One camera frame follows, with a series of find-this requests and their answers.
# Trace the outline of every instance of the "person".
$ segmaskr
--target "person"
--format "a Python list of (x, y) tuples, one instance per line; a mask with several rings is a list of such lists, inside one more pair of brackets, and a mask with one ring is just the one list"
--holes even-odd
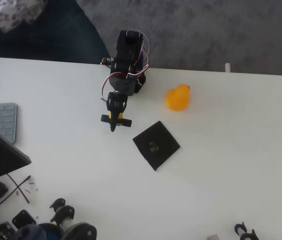
[(0, 57), (99, 64), (109, 53), (76, 0), (0, 0)]

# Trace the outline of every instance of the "black cable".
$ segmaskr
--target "black cable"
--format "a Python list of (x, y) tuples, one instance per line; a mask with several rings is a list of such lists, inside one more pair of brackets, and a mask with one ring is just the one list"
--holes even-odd
[[(13, 181), (13, 183), (15, 183), (15, 185), (17, 186), (17, 183), (14, 181), (14, 179), (9, 174), (7, 174), (7, 176), (9, 176), (10, 179)], [(25, 194), (23, 193), (23, 191), (19, 187), (18, 187), (18, 189), (20, 190), (21, 194), (23, 195), (23, 197), (25, 198), (25, 200), (29, 204), (30, 203), (29, 199), (25, 196)]]
[(0, 202), (0, 205), (5, 202), (19, 187), (20, 185), (22, 185), (23, 183), (25, 183), (28, 179), (31, 178), (31, 175), (29, 175), (24, 181), (22, 181), (19, 185), (17, 185), (17, 187), (6, 197), (4, 198), (1, 202)]

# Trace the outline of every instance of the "gray carpet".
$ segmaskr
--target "gray carpet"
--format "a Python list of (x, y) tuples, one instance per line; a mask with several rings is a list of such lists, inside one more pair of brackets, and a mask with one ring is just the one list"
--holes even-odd
[(282, 0), (78, 0), (110, 54), (120, 30), (151, 41), (151, 67), (282, 75)]

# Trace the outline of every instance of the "robot part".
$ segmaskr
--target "robot part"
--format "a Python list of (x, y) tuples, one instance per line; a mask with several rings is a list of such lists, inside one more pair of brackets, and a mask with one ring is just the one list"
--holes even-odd
[(102, 122), (110, 124), (112, 132), (116, 126), (130, 127), (132, 124), (131, 120), (123, 118), (122, 113), (128, 96), (138, 93), (146, 82), (144, 72), (148, 64), (143, 67), (143, 43), (142, 33), (122, 30), (117, 40), (115, 57), (104, 58), (101, 62), (102, 65), (110, 66), (113, 74), (109, 77), (109, 82), (114, 92), (110, 92), (106, 100), (110, 114), (101, 116)]

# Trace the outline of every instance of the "yellow rubber duck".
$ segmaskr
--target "yellow rubber duck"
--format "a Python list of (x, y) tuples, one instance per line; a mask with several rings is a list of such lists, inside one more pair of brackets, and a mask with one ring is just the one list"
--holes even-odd
[(168, 108), (179, 111), (187, 107), (190, 100), (190, 86), (180, 84), (170, 89), (165, 97), (165, 104)]

